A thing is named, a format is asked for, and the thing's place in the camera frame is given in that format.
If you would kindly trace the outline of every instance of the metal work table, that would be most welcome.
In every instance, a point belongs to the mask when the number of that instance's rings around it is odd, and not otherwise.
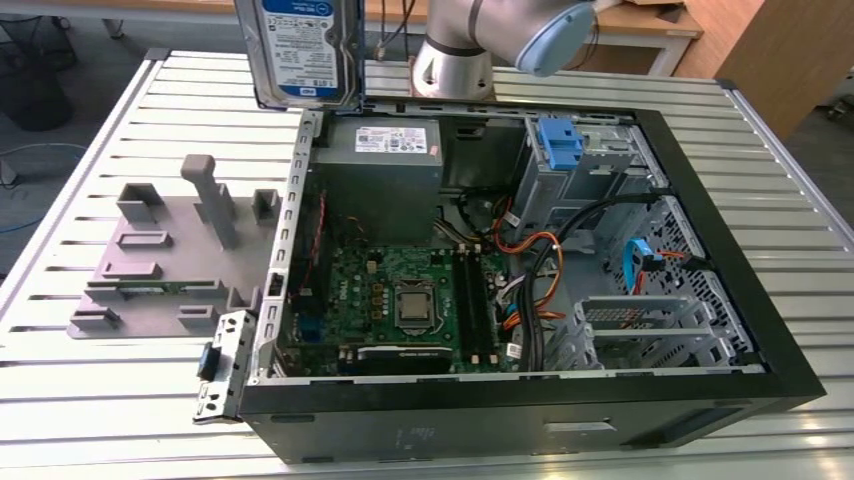
[[[406,93],[402,65],[368,73],[370,93]],[[172,52],[142,63],[0,290],[0,467],[26,467],[0,477],[854,476],[854,235],[740,94],[705,80],[601,74],[499,69],[495,80],[500,100],[661,111],[827,397],[676,450],[548,457],[285,466],[245,425],[193,426],[205,339],[72,340],[68,318],[121,186],[193,194],[178,168],[202,153],[232,196],[284,193],[300,117],[256,109],[242,55]]]

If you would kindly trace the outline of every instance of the metal case frame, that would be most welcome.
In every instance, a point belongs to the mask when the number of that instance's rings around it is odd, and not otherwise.
[[[764,364],[767,373],[676,377],[617,374],[609,378],[565,379],[543,372],[541,375],[532,374],[523,383],[480,380],[353,384],[329,379],[304,385],[276,384],[268,378],[268,364],[261,357],[270,358],[272,355],[272,345],[264,339],[274,338],[277,329],[282,328],[272,326],[266,320],[281,316],[286,303],[284,298],[265,297],[238,415],[285,461],[565,453],[567,439],[555,437],[555,432],[569,432],[568,444],[577,443],[577,450],[672,447],[745,416],[785,410],[824,394],[657,112],[400,99],[373,99],[368,112],[516,118],[560,112],[564,115],[605,113],[631,117],[669,180],[673,197],[701,248],[713,261],[732,306],[748,327],[759,353],[747,354],[757,355],[756,361]],[[318,118],[318,114],[312,112],[305,112],[305,115],[314,120]],[[282,219],[292,219],[292,223],[296,219],[293,212],[298,208],[300,176],[306,169],[310,136],[318,130],[318,122],[302,121],[290,173],[292,190],[281,209]],[[290,231],[286,225],[280,225],[280,238],[285,240]],[[280,274],[286,274],[289,255],[285,248],[278,246],[273,249],[273,273],[278,269]],[[576,426],[588,422],[607,424],[609,429],[624,428],[636,434],[617,443],[603,442],[596,435],[585,438],[591,431],[580,432]],[[495,428],[483,429],[487,424],[497,428],[495,435]],[[505,432],[525,428],[513,442],[492,438],[500,436],[500,432],[507,436]],[[361,443],[372,443],[376,448],[354,448],[352,442],[341,443],[345,442],[344,432],[354,430],[361,431],[357,435]],[[453,436],[463,433],[468,436],[461,435],[465,441],[459,443]]]

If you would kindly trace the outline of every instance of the side panel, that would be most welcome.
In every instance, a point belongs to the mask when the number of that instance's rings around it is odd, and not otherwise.
[[[676,446],[757,405],[711,401],[248,415],[285,463],[560,454]]]

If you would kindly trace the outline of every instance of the orange wire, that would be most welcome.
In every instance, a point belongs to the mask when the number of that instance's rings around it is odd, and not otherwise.
[[[539,318],[544,320],[559,320],[561,318],[565,318],[565,315],[557,312],[545,312],[540,310],[537,313],[539,313]],[[521,319],[519,318],[519,313],[513,312],[513,314],[507,318],[507,320],[504,320],[504,324],[503,324],[504,330],[511,330],[520,323],[521,323]]]
[[[663,257],[675,257],[675,258],[684,258],[684,253],[679,253],[679,252],[668,252],[668,251],[659,251],[657,254]]]
[[[557,254],[557,272],[555,274],[553,280],[551,281],[551,285],[548,286],[548,290],[545,290],[545,295],[543,295],[543,298],[540,298],[539,300],[536,300],[536,302],[533,302],[533,305],[537,308],[540,318],[551,318],[551,319],[564,318],[565,315],[563,315],[561,313],[541,311],[541,308],[545,307],[545,305],[553,298],[555,293],[557,292],[557,285],[560,284],[560,275],[563,273],[563,249],[560,248],[560,240],[557,240],[557,237],[551,232],[536,232],[536,233],[532,233],[517,245],[505,245],[501,242],[499,231],[500,231],[501,222],[504,220],[504,216],[507,215],[507,212],[509,212],[511,206],[512,206],[512,199],[508,199],[507,206],[504,207],[504,213],[501,214],[501,216],[499,216],[495,219],[495,223],[492,224],[492,239],[495,241],[495,246],[501,252],[507,254],[519,254],[524,252],[528,248],[531,248],[531,246],[537,240],[544,238],[551,241],[553,245],[553,249]],[[504,320],[504,328],[509,330],[520,322],[521,320],[519,317],[519,312],[513,312],[513,314],[507,318],[507,320]]]

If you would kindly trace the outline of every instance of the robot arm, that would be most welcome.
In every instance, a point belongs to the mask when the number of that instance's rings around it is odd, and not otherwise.
[[[360,0],[234,0],[261,108],[349,110],[364,98]],[[589,0],[433,0],[412,71],[418,95],[492,92],[492,55],[552,75],[595,20]]]
[[[593,20],[587,1],[433,1],[412,72],[417,93],[483,99],[492,92],[492,55],[524,73],[553,75],[575,56]]]

